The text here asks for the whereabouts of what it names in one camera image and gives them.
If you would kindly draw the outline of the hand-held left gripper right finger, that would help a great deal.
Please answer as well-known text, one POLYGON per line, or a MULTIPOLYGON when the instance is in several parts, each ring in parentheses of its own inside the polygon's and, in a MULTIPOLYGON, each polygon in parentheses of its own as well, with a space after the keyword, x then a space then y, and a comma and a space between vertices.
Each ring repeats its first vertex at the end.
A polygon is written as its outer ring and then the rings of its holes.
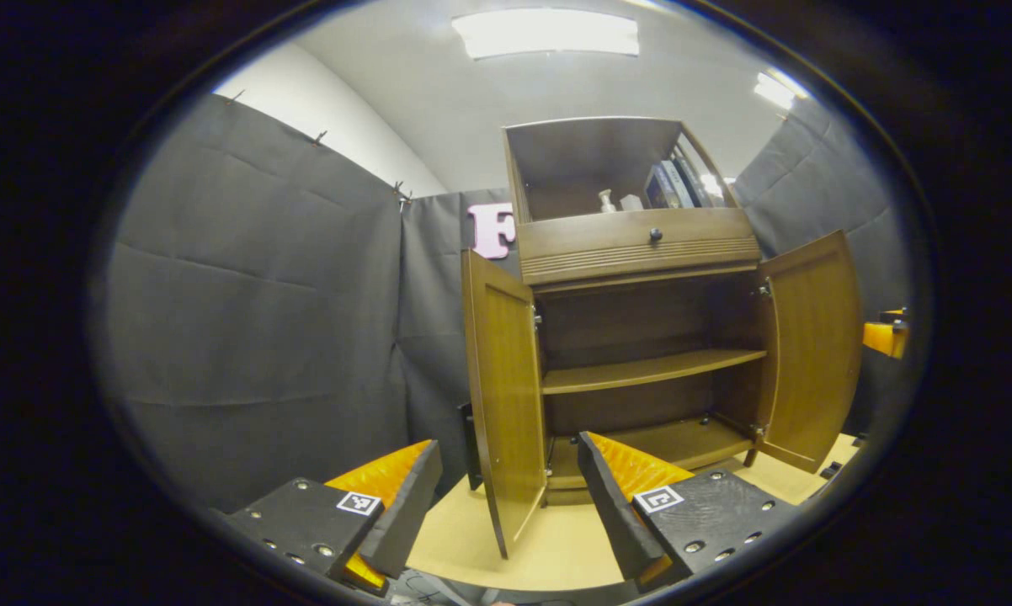
POLYGON ((621 575, 653 590, 767 544, 798 509, 728 469, 692 473, 583 431, 577 463, 621 575))

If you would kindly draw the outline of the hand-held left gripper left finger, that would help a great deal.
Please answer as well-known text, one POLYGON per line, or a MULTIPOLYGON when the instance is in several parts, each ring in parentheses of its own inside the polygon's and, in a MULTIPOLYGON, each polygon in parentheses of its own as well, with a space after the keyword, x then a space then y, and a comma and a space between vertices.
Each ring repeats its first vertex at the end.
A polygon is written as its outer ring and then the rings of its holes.
POLYGON ((386 594, 407 569, 441 475, 439 444, 428 439, 329 481, 291 479, 224 519, 315 575, 386 594))

